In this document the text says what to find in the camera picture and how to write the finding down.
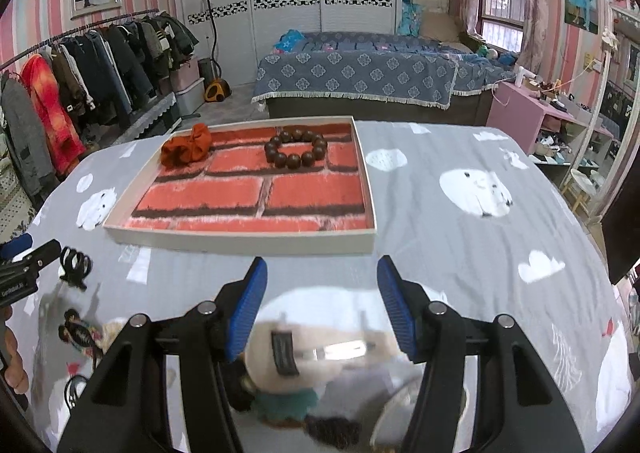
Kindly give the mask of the person left hand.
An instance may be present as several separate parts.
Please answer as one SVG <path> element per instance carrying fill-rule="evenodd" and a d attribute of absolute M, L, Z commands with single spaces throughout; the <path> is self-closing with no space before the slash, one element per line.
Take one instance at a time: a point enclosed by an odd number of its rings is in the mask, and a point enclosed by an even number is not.
<path fill-rule="evenodd" d="M 12 317 L 12 313 L 11 306 L 6 306 L 1 309 L 1 322 L 4 324 L 4 329 L 1 332 L 1 342 L 4 349 L 6 349 L 6 358 L 8 359 L 4 379 L 17 395 L 24 395 L 28 390 L 28 375 L 24 369 L 22 356 L 20 352 L 18 352 L 14 332 L 6 325 L 6 321 Z"/>

